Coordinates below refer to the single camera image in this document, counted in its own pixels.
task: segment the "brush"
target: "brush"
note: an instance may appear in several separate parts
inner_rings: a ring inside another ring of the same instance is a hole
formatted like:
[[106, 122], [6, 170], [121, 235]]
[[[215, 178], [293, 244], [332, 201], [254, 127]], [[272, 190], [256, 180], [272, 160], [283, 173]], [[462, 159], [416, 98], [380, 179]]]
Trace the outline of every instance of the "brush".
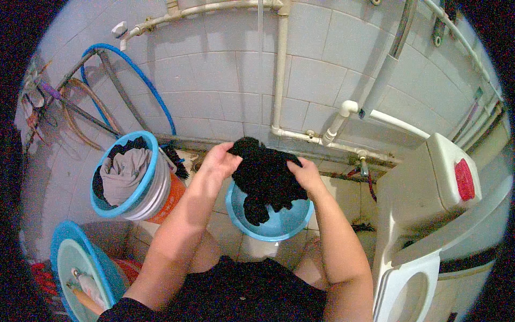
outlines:
[[171, 147], [171, 142], [163, 144], [160, 147], [166, 154], [166, 156], [170, 159], [170, 161], [177, 167], [175, 175], [181, 179], [186, 180], [190, 176], [190, 174], [186, 170], [184, 164], [182, 164], [184, 162], [184, 159], [181, 159], [177, 152]]

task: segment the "blue plastic basin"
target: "blue plastic basin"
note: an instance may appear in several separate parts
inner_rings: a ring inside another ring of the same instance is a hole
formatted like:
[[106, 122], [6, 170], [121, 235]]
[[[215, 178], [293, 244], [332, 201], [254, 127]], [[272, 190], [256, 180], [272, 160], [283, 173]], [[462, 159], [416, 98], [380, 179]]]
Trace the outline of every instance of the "blue plastic basin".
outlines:
[[265, 242], [278, 242], [293, 237], [306, 227], [314, 209], [313, 202], [309, 199], [294, 200], [290, 210], [283, 208], [279, 212], [267, 205], [270, 219], [264, 224], [254, 226], [245, 218], [243, 202], [246, 197], [247, 194], [238, 188], [234, 180], [231, 181], [226, 194], [229, 218], [243, 233]]
[[[107, 307], [110, 309], [115, 305], [123, 296], [126, 291], [124, 281], [116, 266], [113, 264], [111, 259], [96, 245], [93, 245], [86, 234], [80, 229], [80, 227], [72, 221], [64, 221], [57, 225], [52, 236], [52, 242], [50, 245], [50, 262], [52, 264], [52, 270], [58, 275], [58, 263], [57, 257], [59, 253], [59, 247], [61, 243], [66, 239], [72, 239], [79, 244], [79, 246], [86, 252], [88, 256], [91, 256], [96, 271], [100, 277], [100, 281], [107, 295], [108, 303]], [[72, 318], [74, 322], [79, 320], [75, 316], [73, 310], [70, 307], [63, 294], [60, 283], [56, 283], [59, 295], [61, 296], [64, 308]]]
[[136, 208], [141, 200], [143, 200], [147, 194], [148, 189], [152, 185], [152, 180], [154, 178], [154, 172], [156, 171], [156, 164], [158, 161], [158, 154], [159, 154], [159, 145], [158, 141], [156, 140], [156, 137], [152, 135], [152, 133], [147, 131], [136, 131], [129, 134], [124, 135], [123, 137], [119, 138], [114, 144], [104, 153], [102, 158], [97, 164], [97, 167], [101, 166], [104, 159], [107, 158], [109, 155], [109, 152], [111, 149], [116, 145], [125, 145], [127, 144], [127, 141], [143, 137], [145, 142], [147, 142], [148, 148], [152, 150], [152, 157], [150, 158], [150, 163], [147, 168], [147, 172], [143, 176], [143, 179], [141, 179], [140, 184], [136, 188], [136, 190], [132, 193], [132, 195], [129, 197], [129, 199], [125, 200], [121, 205], [118, 207], [113, 207], [109, 205], [104, 200], [98, 198], [95, 193], [93, 192], [93, 175], [94, 172], [91, 174], [91, 182], [90, 182], [90, 200], [91, 200], [91, 206], [93, 207], [93, 210], [101, 216], [105, 218], [114, 218], [117, 216], [120, 216], [124, 212], [129, 212], [130, 210]]

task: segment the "plastic container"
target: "plastic container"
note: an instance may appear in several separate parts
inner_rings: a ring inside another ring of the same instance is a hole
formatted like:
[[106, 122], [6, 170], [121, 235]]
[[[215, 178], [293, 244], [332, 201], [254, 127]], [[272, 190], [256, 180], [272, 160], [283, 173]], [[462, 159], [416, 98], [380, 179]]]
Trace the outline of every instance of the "plastic container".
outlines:
[[108, 303], [109, 300], [106, 290], [102, 283], [99, 283], [100, 276], [92, 257], [87, 254], [76, 241], [73, 239], [65, 239], [62, 241], [57, 253], [57, 271], [64, 298], [70, 305], [75, 317], [80, 322], [94, 322], [98, 319], [98, 315], [84, 307], [75, 294], [73, 294], [72, 290], [66, 286], [68, 281], [75, 281], [71, 271], [73, 267], [93, 277], [100, 291], [100, 297], [104, 303]]
[[290, 210], [285, 208], [275, 212], [268, 205], [270, 219], [264, 224], [254, 226], [245, 218], [243, 202], [247, 194], [231, 181], [226, 194], [226, 207], [229, 218], [243, 233], [265, 242], [278, 242], [293, 237], [310, 221], [314, 206], [311, 200], [294, 200]]
[[175, 174], [170, 172], [166, 160], [159, 152], [157, 140], [152, 133], [136, 131], [121, 137], [102, 156], [97, 167], [102, 165], [104, 159], [109, 155], [109, 151], [116, 144], [125, 145], [128, 140], [134, 140], [138, 137], [143, 137], [149, 149], [152, 150], [150, 164], [138, 188], [125, 202], [116, 208], [112, 208], [108, 203], [95, 195], [92, 178], [90, 186], [91, 205], [101, 217], [113, 218], [122, 216], [131, 221], [147, 220], [161, 224], [184, 194], [186, 187]]
[[[97, 272], [97, 279], [99, 284], [105, 290], [106, 295], [106, 307], [110, 309], [116, 304], [123, 296], [126, 291], [124, 285], [124, 279], [119, 274], [116, 266], [113, 264], [111, 259], [97, 246], [93, 245], [86, 234], [80, 229], [80, 227], [72, 221], [64, 221], [57, 225], [52, 236], [52, 243], [50, 245], [50, 262], [52, 264], [52, 270], [59, 275], [58, 270], [58, 254], [61, 243], [66, 239], [74, 240], [84, 252], [91, 257], [91, 261], [94, 264], [94, 268]], [[57, 285], [58, 292], [63, 299], [63, 306], [70, 315], [73, 321], [78, 322], [79, 320], [75, 316], [70, 304], [66, 300], [66, 296], [63, 293], [61, 285]]]

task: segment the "tiled floor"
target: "tiled floor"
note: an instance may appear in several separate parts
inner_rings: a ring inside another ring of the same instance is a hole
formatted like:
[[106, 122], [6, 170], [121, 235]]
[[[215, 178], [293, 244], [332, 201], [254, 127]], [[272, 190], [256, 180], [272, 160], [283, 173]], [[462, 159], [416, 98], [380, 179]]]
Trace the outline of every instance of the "tiled floor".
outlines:
[[[186, 160], [186, 168], [191, 167], [191, 155], [187, 152], [178, 151], [179, 156]], [[194, 173], [190, 173], [191, 182]], [[347, 219], [352, 221], [368, 220], [370, 222], [377, 214], [377, 208], [374, 201], [368, 195], [368, 186], [361, 187], [361, 183], [341, 180], [329, 177], [322, 177], [328, 190], [336, 201], [340, 204]], [[251, 238], [243, 234], [235, 225], [232, 224], [227, 214], [225, 206], [225, 195], [231, 179], [226, 179], [222, 185], [222, 189], [215, 201], [211, 219], [208, 223], [207, 230], [213, 235], [222, 249], [222, 254], [231, 256], [237, 261], [259, 261], [266, 257], [270, 257], [283, 264], [284, 266], [294, 269], [300, 257], [304, 246], [310, 239], [319, 236], [316, 215], [313, 214], [306, 229], [303, 229], [292, 238], [281, 242], [263, 242]], [[143, 261], [144, 255], [148, 249], [148, 245], [152, 240], [152, 236], [159, 225], [146, 221], [137, 222], [129, 239], [130, 245], [134, 248], [134, 258]], [[368, 253], [367, 257], [373, 259], [375, 248], [375, 237], [368, 235], [360, 235], [363, 247]]]

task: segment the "wall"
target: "wall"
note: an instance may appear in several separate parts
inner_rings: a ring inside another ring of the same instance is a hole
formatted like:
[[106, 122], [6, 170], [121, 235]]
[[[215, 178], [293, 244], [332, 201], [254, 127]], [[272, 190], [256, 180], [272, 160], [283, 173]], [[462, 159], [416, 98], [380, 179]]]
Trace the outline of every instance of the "wall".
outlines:
[[[399, 1], [384, 1], [375, 7], [365, 0], [294, 3], [281, 126], [322, 133], [342, 101], [353, 99], [361, 105], [391, 46], [403, 6]], [[45, 77], [56, 85], [91, 44], [119, 45], [110, 35], [115, 24], [127, 21], [131, 28], [149, 15], [158, 17], [165, 12], [165, 1], [71, 0], [42, 39], [35, 58], [41, 66], [51, 61]], [[250, 135], [269, 146], [341, 156], [338, 151], [278, 140], [270, 134], [277, 16], [270, 12], [264, 15], [262, 79], [258, 77], [256, 16], [255, 11], [232, 10], [183, 19], [131, 39], [126, 54], [161, 93], [179, 135], [221, 140]], [[492, 93], [457, 41], [447, 36], [440, 48], [431, 45], [432, 24], [431, 12], [419, 3], [398, 68], [378, 109], [428, 133], [449, 136], [469, 110], [477, 86], [485, 91], [482, 104]], [[472, 43], [477, 42], [465, 21], [458, 26]], [[489, 63], [480, 43], [476, 48]], [[150, 129], [170, 133], [164, 113], [135, 72], [118, 57], [110, 57]], [[140, 129], [97, 57], [86, 63], [86, 71], [90, 85], [123, 131]], [[259, 95], [263, 96], [262, 105]], [[75, 93], [74, 101], [100, 118], [88, 98]], [[79, 222], [98, 219], [89, 205], [88, 180], [101, 152], [82, 144], [66, 128], [59, 109], [55, 105], [50, 111], [58, 121], [57, 128], [42, 125], [48, 145], [38, 142], [37, 151], [29, 157], [23, 191], [29, 249], [41, 258], [48, 255], [49, 235], [57, 222], [64, 218]], [[86, 122], [78, 123], [102, 147], [114, 142]], [[400, 157], [421, 143], [419, 138], [379, 122], [355, 118], [340, 139]], [[342, 165], [329, 166], [344, 170]]]

